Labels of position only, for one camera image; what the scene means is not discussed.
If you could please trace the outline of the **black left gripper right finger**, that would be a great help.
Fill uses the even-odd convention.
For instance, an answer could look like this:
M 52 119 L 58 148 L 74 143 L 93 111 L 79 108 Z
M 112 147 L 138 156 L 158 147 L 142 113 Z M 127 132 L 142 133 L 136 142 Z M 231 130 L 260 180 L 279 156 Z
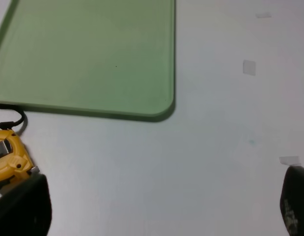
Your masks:
M 280 211 L 290 236 L 304 236 L 304 167 L 288 167 L 280 197 Z

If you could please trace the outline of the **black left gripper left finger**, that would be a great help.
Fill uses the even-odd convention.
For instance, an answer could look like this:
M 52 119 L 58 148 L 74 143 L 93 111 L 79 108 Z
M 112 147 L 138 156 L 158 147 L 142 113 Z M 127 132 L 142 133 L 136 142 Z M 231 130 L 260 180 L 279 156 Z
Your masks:
M 35 174 L 0 197 L 0 236 L 46 236 L 52 204 L 45 175 Z

